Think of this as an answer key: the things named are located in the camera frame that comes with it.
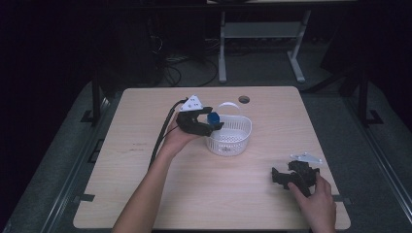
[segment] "blue object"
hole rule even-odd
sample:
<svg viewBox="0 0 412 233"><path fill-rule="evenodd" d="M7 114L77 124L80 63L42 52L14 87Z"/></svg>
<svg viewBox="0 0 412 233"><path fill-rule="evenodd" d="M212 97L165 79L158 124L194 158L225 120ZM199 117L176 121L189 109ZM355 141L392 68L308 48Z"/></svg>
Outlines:
<svg viewBox="0 0 412 233"><path fill-rule="evenodd" d="M212 112L207 115L207 122L211 125L219 124L221 122L221 118L216 112Z"/></svg>

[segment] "white object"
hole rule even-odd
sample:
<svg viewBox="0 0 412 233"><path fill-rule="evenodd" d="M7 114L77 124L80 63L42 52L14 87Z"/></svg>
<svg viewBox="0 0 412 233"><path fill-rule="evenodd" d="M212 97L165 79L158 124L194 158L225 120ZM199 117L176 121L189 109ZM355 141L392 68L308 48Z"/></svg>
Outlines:
<svg viewBox="0 0 412 233"><path fill-rule="evenodd" d="M295 38L296 43L292 50L288 51L288 59L291 63L294 75L298 83L305 83L297 54L302 44L311 11L305 11L301 21L279 22L226 22L225 12L221 17L221 47L219 53L219 82L226 83L226 67L224 61L225 38Z"/></svg>
<svg viewBox="0 0 412 233"><path fill-rule="evenodd" d="M291 154L291 158L297 161L302 161L302 162L312 162L312 163L320 163L322 164L322 160L320 158L317 158L308 152L305 152L303 154Z"/></svg>
<svg viewBox="0 0 412 233"><path fill-rule="evenodd" d="M239 110L234 103L225 102L219 105L232 106ZM210 137L206 137L206 145L209 151L220 156L234 156L242 153L248 145L249 136L252 132L252 122L245 116L219 115L224 122L221 130L214 131Z"/></svg>
<svg viewBox="0 0 412 233"><path fill-rule="evenodd" d="M202 110L203 105L200 103L199 98L197 95L192 95L184 105L180 108L180 112L188 112L188 111L195 111L195 110Z"/></svg>

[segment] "dark background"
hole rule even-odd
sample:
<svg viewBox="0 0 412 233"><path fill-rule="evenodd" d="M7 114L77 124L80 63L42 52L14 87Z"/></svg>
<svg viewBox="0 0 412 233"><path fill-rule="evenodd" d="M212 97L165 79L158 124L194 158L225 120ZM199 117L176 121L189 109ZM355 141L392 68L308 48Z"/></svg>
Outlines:
<svg viewBox="0 0 412 233"><path fill-rule="evenodd" d="M110 1L87 3L105 6ZM153 86L161 79L161 61L150 52L145 14L92 14L82 7L74 1L1 2L0 229L77 95L93 76L108 78L101 84L107 94L113 86ZM384 91L409 129L411 12L411 3L406 0L358 4L346 12L342 21L341 17L333 17L335 12L319 9L313 12L305 36L305 40L329 40L332 27L339 24L323 66L337 73L354 62L365 64L369 78ZM216 21L216 13L201 17L188 14L186 17L192 17L192 21L187 27L197 30L179 44L181 34L173 32L183 28L186 17L165 20L168 14L158 17L156 23L171 47L193 51L190 46L201 48L205 34L216 32L216 28L205 26L205 21ZM204 30L198 30L199 24Z"/></svg>

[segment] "gray carpet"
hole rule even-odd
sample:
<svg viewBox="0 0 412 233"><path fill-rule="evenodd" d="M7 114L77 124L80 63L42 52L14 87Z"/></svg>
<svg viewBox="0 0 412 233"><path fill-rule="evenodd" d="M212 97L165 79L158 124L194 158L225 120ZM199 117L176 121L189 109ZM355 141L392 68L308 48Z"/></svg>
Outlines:
<svg viewBox="0 0 412 233"><path fill-rule="evenodd" d="M294 85L299 89L307 88L330 76L319 68L326 49L327 45L303 45L298 61L307 78L306 83L295 81L285 46L243 56L228 56L228 81L225 85ZM209 58L216 64L216 55ZM174 67L182 73L179 86L205 83L215 73L215 67L209 62L188 61ZM207 85L221 84L214 79ZM158 86L168 86L168 82L163 80ZM412 232L412 225L366 140L365 129L353 113L351 106L356 103L356 95L340 97L337 94L339 86L340 82L337 82L319 93L302 94L302 98L345 199L352 226L344 232ZM90 123L80 122L84 112L91 110L91 87L90 84L85 86L20 199L12 215L9 232L110 232L109 229L76 229L72 221L93 169L93 163L87 161L90 155L97 155L92 151L98 140L104 140L120 97L121 90L117 90L116 95L109 98L110 104L103 108L98 125L91 127ZM405 188L412 193L411 132L373 84L370 85L368 104L369 109L376 110L385 123L371 125L367 131L373 133ZM63 197L63 201L57 203L61 215L48 218L57 197Z"/></svg>

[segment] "forearm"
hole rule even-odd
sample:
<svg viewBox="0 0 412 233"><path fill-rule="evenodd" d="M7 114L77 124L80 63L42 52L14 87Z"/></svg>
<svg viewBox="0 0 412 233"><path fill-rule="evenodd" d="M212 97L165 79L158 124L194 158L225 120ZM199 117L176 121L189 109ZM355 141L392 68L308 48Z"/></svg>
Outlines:
<svg viewBox="0 0 412 233"><path fill-rule="evenodd" d="M151 232L166 176L176 152L162 148L121 212L113 232Z"/></svg>

